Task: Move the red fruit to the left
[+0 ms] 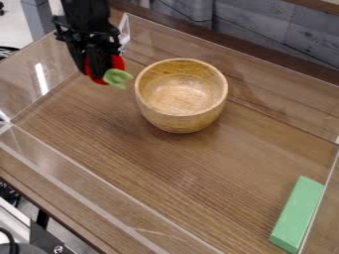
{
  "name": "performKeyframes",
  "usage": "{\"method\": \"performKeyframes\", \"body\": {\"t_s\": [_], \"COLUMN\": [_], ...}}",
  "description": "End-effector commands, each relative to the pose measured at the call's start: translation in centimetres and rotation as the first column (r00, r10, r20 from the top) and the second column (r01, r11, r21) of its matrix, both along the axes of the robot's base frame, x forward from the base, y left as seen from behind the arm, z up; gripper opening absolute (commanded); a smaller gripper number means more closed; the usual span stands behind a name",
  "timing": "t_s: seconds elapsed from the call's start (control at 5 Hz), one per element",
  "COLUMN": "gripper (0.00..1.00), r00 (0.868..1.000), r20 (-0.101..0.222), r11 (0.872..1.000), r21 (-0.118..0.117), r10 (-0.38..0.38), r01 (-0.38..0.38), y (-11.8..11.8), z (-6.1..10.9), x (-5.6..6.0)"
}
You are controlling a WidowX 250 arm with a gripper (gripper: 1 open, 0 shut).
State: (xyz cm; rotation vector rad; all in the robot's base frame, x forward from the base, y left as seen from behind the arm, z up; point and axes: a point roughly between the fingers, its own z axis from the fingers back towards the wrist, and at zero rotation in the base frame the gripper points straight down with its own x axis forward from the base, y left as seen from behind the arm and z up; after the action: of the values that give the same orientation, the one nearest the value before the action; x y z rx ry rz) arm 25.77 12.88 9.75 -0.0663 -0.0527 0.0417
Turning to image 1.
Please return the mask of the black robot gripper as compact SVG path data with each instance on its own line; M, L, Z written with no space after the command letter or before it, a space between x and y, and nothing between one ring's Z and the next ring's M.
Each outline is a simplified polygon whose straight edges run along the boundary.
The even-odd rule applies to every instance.
M101 79L111 68L111 56L120 54L120 31L109 23L108 0L61 0L64 13L52 18L56 38L65 42L80 72Z

